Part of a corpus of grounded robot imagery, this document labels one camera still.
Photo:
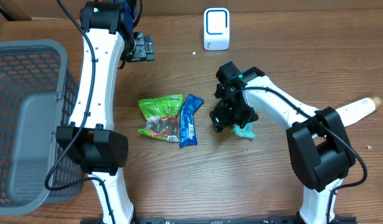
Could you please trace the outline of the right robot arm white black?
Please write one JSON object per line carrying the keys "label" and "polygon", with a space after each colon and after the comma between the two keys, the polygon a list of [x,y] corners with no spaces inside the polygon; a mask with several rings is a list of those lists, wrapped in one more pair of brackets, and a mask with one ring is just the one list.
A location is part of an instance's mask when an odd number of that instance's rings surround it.
{"label": "right robot arm white black", "polygon": [[337,192],[359,160],[346,133],[346,122],[332,107],[319,110],[279,89],[257,67],[240,71],[233,62],[219,67],[219,99],[210,112],[215,131],[234,124],[245,128],[262,112],[285,130],[293,172],[303,184],[303,203],[295,223],[336,223]]}

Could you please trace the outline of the teal white snack packet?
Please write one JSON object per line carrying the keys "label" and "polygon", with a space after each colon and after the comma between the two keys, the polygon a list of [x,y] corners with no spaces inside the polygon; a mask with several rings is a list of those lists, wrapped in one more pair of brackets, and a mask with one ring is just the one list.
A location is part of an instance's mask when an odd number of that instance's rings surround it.
{"label": "teal white snack packet", "polygon": [[247,123],[244,128],[241,128],[239,125],[234,125],[232,132],[234,132],[240,138],[249,138],[254,139],[255,134],[253,132],[253,124]]}

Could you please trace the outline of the blue snack bar wrapper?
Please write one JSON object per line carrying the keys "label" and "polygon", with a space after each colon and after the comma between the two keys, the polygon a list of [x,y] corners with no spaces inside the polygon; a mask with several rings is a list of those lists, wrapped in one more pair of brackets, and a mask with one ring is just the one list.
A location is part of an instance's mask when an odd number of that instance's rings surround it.
{"label": "blue snack bar wrapper", "polygon": [[203,104],[202,98],[192,94],[187,96],[179,117],[180,147],[197,145],[194,115]]}

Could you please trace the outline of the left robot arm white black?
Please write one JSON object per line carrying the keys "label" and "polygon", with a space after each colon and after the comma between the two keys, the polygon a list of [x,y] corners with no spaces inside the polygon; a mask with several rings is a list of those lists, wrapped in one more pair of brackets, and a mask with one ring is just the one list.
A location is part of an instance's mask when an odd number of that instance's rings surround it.
{"label": "left robot arm white black", "polygon": [[69,124],[57,127],[55,134],[64,151],[47,174],[45,187],[54,190],[50,178],[68,157],[87,177],[61,189],[92,181],[103,210],[99,223],[137,222],[123,173],[128,138],[114,131],[113,98],[117,71],[125,63],[154,60],[151,36],[134,31],[142,10],[141,1],[88,1],[76,20],[63,8],[83,37],[83,63]]}

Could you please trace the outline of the white tube gold cap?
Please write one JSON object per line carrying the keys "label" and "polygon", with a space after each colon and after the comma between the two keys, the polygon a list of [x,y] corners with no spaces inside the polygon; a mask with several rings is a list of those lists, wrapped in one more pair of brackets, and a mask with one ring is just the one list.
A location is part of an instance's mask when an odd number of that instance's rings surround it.
{"label": "white tube gold cap", "polygon": [[379,110],[382,101],[377,96],[363,98],[336,109],[345,127],[357,123],[361,119]]}

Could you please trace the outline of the green candy bag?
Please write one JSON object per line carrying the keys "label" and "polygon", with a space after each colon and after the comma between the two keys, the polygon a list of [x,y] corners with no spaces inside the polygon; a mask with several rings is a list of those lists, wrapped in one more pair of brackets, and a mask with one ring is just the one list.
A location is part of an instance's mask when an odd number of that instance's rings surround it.
{"label": "green candy bag", "polygon": [[146,126],[138,129],[140,134],[168,142],[179,142],[178,114],[183,103],[182,95],[142,99],[139,107],[146,120]]}

